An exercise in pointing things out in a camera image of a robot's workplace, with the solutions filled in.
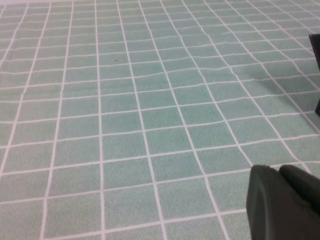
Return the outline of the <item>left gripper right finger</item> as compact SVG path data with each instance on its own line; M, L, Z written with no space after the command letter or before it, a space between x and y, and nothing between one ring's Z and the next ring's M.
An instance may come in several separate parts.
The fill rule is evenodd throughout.
M313 211L319 215L320 179L294 165L282 165L279 168L279 173L294 191L310 205Z

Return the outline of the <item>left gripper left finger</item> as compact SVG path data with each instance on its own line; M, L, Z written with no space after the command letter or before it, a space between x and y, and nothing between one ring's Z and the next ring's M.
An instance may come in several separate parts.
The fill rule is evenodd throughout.
M246 212L253 240L320 238L320 215L269 166L251 168Z

